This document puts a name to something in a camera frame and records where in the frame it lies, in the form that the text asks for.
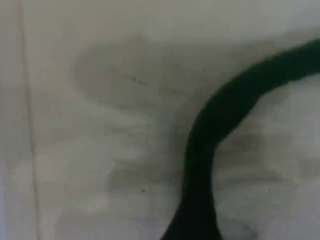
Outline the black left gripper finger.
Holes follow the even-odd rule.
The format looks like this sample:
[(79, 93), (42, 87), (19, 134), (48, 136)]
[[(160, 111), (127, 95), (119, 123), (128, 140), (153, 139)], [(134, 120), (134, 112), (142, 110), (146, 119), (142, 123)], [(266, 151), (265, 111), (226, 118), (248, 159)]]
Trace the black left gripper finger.
[(210, 192), (186, 193), (161, 237), (163, 240), (221, 240), (213, 196)]

